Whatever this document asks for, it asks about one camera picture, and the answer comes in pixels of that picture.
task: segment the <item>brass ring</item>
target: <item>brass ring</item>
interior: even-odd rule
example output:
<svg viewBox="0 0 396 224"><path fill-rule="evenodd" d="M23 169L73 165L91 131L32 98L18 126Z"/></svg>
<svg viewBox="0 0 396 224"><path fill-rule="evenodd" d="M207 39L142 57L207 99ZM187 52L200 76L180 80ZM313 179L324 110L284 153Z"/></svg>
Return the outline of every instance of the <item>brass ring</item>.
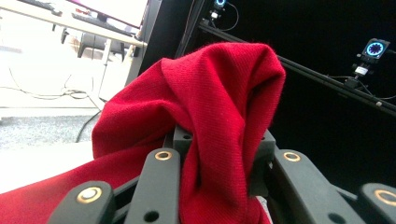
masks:
<svg viewBox="0 0 396 224"><path fill-rule="evenodd" d="M79 203L92 203L96 201L102 195L102 190L98 187L90 187L84 189L82 192L79 193L77 196L77 201Z"/></svg>
<svg viewBox="0 0 396 224"><path fill-rule="evenodd" d="M300 161L301 160L301 157L299 155L295 154L294 152L285 152L285 153L283 153L283 157L287 161Z"/></svg>
<svg viewBox="0 0 396 224"><path fill-rule="evenodd" d="M155 159L159 160L159 161L167 161L169 159L171 159L172 157L172 153L168 152L168 151L161 151L161 152L157 152L157 154L155 154Z"/></svg>
<svg viewBox="0 0 396 224"><path fill-rule="evenodd" d="M395 201L390 201L390 200L384 198L381 194L388 194L388 195L392 196L395 199ZM388 190L384 190L384 189L376 189L374 191L374 195L379 201L381 201L385 204L388 204L390 206L396 206L396 194L395 193L392 193L392 192L390 192Z"/></svg>

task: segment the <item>white floor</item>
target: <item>white floor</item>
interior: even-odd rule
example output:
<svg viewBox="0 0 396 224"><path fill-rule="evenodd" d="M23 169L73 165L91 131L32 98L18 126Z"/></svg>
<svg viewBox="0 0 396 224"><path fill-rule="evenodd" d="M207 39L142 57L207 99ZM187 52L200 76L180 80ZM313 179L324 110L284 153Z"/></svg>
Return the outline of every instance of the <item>white floor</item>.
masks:
<svg viewBox="0 0 396 224"><path fill-rule="evenodd" d="M70 31L62 45L62 27L52 32L51 23L4 10L0 10L0 17L3 18L0 19L0 48L3 48L0 49L0 118L95 114L97 108L88 98L76 100L63 96L43 100L12 89L53 96L63 94L65 87L93 92L92 88L99 87L105 73L102 52L85 50L79 59L76 53L79 32ZM120 55L110 55L109 59L105 75L105 84L110 87L108 98L123 88L125 71L130 66L130 62L122 63ZM0 151L0 193L61 174L91 160L91 142Z"/></svg>

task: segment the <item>folded red cloth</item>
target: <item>folded red cloth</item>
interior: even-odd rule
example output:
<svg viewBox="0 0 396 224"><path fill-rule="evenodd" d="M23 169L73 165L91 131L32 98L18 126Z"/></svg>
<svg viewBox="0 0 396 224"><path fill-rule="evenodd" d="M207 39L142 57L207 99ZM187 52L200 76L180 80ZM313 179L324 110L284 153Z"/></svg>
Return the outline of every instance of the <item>folded red cloth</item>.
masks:
<svg viewBox="0 0 396 224"><path fill-rule="evenodd" d="M179 124L193 134L182 167L181 222L269 223L248 181L284 80L263 44L221 43L162 59L106 103L92 132L95 160L0 195L0 222L46 222L66 192L88 180L120 186Z"/></svg>

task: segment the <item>black backdrop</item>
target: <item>black backdrop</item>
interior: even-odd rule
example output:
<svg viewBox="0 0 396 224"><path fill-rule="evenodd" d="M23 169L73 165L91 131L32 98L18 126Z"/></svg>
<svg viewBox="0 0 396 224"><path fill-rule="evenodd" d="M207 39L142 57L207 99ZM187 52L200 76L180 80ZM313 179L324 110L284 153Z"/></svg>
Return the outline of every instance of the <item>black backdrop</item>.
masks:
<svg viewBox="0 0 396 224"><path fill-rule="evenodd" d="M350 76L371 38L396 49L396 1L229 2L240 15L229 34L266 43L322 74ZM218 27L231 27L235 19L227 6ZM197 47L214 41L200 34ZM379 97L396 95L396 56L383 56L375 74L362 81ZM396 118L307 77L288 71L270 131L279 147L303 152L334 185L353 192L368 182L396 187Z"/></svg>

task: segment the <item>red cloth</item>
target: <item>red cloth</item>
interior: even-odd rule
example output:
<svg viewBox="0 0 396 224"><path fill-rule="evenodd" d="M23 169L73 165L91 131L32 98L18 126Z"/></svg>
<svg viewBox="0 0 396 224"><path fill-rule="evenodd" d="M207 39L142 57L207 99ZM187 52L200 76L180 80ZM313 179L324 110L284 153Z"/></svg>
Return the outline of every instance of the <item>red cloth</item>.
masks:
<svg viewBox="0 0 396 224"><path fill-rule="evenodd" d="M95 160L0 195L0 223L46 222L71 188L139 175L147 154L180 124L193 133L182 167L182 223L269 223L248 196L256 149L285 80L263 44L221 43L162 59L106 103L92 132Z"/></svg>

